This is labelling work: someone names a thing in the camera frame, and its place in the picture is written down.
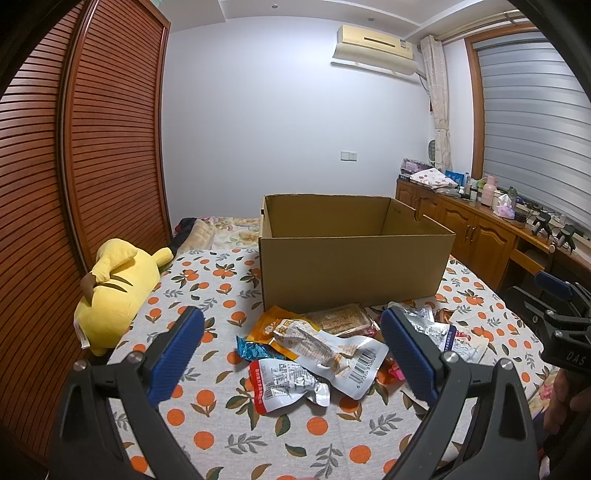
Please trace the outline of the person's right hand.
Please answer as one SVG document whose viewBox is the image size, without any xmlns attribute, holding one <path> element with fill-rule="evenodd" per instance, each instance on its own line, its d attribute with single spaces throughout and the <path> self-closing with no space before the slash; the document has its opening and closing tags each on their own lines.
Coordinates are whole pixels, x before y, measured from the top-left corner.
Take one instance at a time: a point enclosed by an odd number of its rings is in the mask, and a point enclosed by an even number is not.
<svg viewBox="0 0 591 480">
<path fill-rule="evenodd" d="M 589 413 L 590 403 L 590 387 L 575 393 L 568 371 L 561 369 L 554 380 L 550 404 L 544 414 L 544 429 L 550 435 L 556 435 L 570 412 Z"/>
</svg>

